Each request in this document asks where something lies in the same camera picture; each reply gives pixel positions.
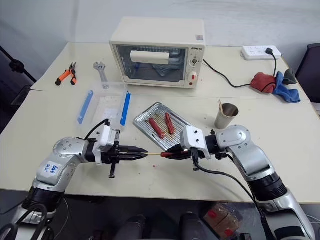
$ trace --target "adjustable wrench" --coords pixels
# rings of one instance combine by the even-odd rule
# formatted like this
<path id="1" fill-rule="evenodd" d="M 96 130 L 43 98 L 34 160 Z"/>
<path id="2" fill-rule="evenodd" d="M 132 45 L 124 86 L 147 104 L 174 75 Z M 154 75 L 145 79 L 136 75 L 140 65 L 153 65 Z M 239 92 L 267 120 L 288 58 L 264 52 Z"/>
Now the adjustable wrench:
<path id="1" fill-rule="evenodd" d="M 105 74 L 106 65 L 104 65 L 104 63 L 102 61 L 100 62 L 100 64 L 96 61 L 93 64 L 93 68 L 96 69 L 99 72 L 100 78 L 101 78 L 101 82 L 103 82 L 103 83 L 108 82 L 106 74 Z M 108 84 L 104 84 L 103 88 L 104 89 L 108 89 L 109 85 Z"/>

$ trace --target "oven window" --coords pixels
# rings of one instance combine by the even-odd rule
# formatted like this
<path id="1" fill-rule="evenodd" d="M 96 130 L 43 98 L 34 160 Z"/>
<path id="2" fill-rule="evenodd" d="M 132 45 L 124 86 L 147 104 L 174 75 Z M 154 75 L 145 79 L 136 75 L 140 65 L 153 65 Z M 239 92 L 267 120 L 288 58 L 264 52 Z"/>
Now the oven window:
<path id="1" fill-rule="evenodd" d="M 129 79 L 141 79 L 150 81 L 163 81 L 178 83 L 184 79 L 186 67 L 186 48 L 141 46 L 141 45 L 117 45 L 117 53 L 122 63 L 124 75 Z M 167 64 L 154 64 L 146 62 L 134 62 L 131 52 L 169 53 Z"/>

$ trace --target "pliers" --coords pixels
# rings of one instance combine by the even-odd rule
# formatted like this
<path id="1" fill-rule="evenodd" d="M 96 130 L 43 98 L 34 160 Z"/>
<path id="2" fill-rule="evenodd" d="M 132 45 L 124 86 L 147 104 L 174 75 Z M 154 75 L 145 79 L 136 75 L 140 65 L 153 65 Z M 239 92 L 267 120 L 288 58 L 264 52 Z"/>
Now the pliers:
<path id="1" fill-rule="evenodd" d="M 76 71 L 75 71 L 75 67 L 76 67 L 76 62 L 75 63 L 71 63 L 69 69 L 65 70 L 64 73 L 58 77 L 58 79 L 55 81 L 55 84 L 57 86 L 60 86 L 62 81 L 68 77 L 69 75 L 71 75 L 72 79 L 71 79 L 71 85 L 75 85 L 77 83 L 77 78 L 76 78 Z"/>

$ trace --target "power strip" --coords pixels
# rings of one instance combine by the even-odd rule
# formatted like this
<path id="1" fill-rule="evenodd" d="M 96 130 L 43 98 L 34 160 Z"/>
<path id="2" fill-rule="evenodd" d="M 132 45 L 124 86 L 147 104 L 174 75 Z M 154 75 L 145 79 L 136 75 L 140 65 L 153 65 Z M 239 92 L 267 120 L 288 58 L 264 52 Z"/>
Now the power strip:
<path id="1" fill-rule="evenodd" d="M 273 60 L 274 58 L 272 55 L 266 53 L 267 48 L 273 50 L 275 59 L 279 59 L 281 57 L 282 54 L 276 46 L 243 46 L 241 49 L 241 55 L 245 60 Z"/>

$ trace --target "clear plastic container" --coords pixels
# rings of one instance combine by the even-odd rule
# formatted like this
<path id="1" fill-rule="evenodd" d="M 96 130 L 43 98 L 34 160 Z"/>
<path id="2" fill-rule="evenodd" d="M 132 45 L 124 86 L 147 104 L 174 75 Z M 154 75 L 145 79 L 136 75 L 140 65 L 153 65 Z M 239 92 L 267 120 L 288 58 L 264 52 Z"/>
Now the clear plastic container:
<path id="1" fill-rule="evenodd" d="M 83 134 L 104 119 L 110 119 L 112 129 L 121 129 L 126 124 L 130 96 L 123 82 L 107 82 L 107 87 L 106 82 L 92 85 L 76 119 Z"/>

